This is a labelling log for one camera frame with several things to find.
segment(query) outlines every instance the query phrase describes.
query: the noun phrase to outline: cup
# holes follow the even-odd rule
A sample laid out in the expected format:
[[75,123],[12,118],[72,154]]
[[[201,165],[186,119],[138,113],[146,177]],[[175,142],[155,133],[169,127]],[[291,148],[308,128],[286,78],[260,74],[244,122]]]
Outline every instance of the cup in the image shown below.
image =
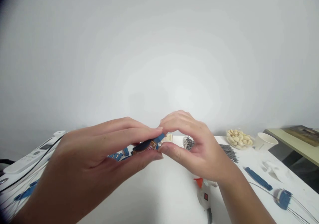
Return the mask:
[[256,150],[269,150],[276,144],[278,144],[278,141],[274,137],[265,133],[258,133],[254,141],[254,148]]

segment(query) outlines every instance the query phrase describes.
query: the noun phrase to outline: blue component with wires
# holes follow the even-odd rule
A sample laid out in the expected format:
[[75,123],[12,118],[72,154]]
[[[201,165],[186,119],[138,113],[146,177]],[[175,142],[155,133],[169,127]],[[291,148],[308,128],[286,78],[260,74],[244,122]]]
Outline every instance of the blue component with wires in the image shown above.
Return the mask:
[[287,190],[280,190],[276,198],[277,205],[281,209],[287,210],[288,205],[290,203],[291,196],[292,196],[291,192]]
[[32,183],[30,184],[30,187],[29,187],[26,191],[24,191],[23,193],[19,194],[18,196],[16,196],[16,197],[14,198],[14,201],[19,201],[19,200],[21,200],[21,199],[23,199],[23,198],[26,198],[26,197],[28,197],[28,196],[31,196],[31,194],[33,193],[33,190],[34,190],[35,187],[37,186],[38,181],[39,181],[39,180],[36,180],[35,182],[32,182]]
[[116,160],[119,161],[122,156],[123,156],[123,153],[120,153],[120,154],[117,156]]

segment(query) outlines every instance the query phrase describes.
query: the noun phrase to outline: right hand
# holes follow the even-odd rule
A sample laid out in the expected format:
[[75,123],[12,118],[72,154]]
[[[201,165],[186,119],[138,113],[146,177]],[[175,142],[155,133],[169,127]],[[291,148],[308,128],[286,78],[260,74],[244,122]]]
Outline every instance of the right hand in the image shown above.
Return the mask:
[[222,182],[227,170],[233,166],[207,125],[195,120],[190,113],[179,110],[167,115],[160,122],[163,133],[179,130],[193,138],[195,145],[190,151],[171,142],[164,142],[159,152],[166,154],[191,173],[207,180]]

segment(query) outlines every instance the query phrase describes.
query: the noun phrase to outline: left hand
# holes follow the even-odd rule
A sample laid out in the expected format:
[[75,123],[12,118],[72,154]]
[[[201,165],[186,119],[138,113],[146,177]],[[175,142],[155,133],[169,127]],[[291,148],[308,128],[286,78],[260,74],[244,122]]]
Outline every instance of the left hand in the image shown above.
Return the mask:
[[121,162],[107,156],[161,133],[128,117],[67,133],[12,223],[77,223],[121,183],[163,158],[157,150]]

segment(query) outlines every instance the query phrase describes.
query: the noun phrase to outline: white plastic object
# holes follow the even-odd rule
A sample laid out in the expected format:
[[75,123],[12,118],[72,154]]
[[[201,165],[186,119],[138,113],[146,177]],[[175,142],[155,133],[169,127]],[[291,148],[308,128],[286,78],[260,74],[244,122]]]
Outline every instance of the white plastic object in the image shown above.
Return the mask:
[[269,150],[277,144],[277,139],[265,133],[258,133],[254,141],[255,150]]
[[266,161],[263,163],[264,166],[267,168],[266,173],[271,173],[273,172],[276,177],[278,178],[279,181],[281,181],[282,183],[286,183],[287,182],[287,176],[284,172],[283,169],[279,168],[278,166],[276,166],[275,164],[271,163],[270,161]]
[[62,131],[56,131],[53,135],[59,139],[61,138],[64,134],[66,134],[66,131],[62,130]]
[[[3,172],[7,174],[17,174],[27,169],[37,161],[47,152],[47,150],[52,146],[62,135],[66,134],[66,131],[57,131],[54,133],[54,138],[50,139],[46,143],[42,144],[38,148],[34,149],[31,153],[19,159],[15,163],[6,167]],[[57,147],[54,145],[49,152],[52,152]]]
[[197,193],[198,201],[202,205],[202,207],[204,207],[205,209],[210,208],[210,205],[211,205],[211,201],[210,201],[210,196],[211,196],[210,186],[217,187],[218,185],[217,185],[216,182],[204,179],[203,180],[203,184],[202,184],[202,188],[199,189],[198,193]]

